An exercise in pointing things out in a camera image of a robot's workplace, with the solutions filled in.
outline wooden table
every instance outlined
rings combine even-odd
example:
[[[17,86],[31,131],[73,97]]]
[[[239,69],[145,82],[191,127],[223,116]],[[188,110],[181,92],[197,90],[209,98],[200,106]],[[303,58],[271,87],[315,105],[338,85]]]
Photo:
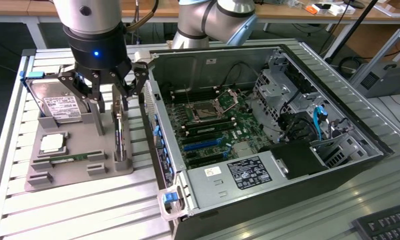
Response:
[[[135,15],[133,0],[121,1],[123,22],[132,22]],[[140,16],[151,11],[152,4],[140,5]],[[363,10],[358,9],[354,15],[344,16],[344,25],[338,38],[326,56],[331,55],[338,44],[342,42]],[[335,24],[340,17],[331,14],[312,15],[300,8],[290,8],[286,5],[256,5],[259,22],[266,23],[264,31],[270,24]],[[39,23],[60,23],[55,5],[48,1],[33,0],[0,0],[0,22],[23,22],[27,24],[32,39],[39,49],[45,49],[47,42],[41,33]],[[176,23],[179,20],[179,3],[176,0],[160,0],[159,8],[149,22]],[[379,10],[372,9],[366,17],[363,24],[390,24],[399,25],[400,18],[388,17]]]

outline black keyboard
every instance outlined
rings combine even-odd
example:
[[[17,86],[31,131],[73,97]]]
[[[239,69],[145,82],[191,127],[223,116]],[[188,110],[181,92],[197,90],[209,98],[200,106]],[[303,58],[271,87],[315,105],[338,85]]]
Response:
[[[400,205],[352,222],[364,240],[400,240]]]

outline hard drive label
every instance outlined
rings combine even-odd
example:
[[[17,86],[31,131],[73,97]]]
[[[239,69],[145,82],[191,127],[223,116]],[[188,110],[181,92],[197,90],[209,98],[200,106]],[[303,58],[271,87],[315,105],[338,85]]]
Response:
[[[56,120],[81,117],[75,96],[45,97],[44,101]]]
[[[262,185],[272,180],[259,156],[234,161],[227,165],[240,190]]]

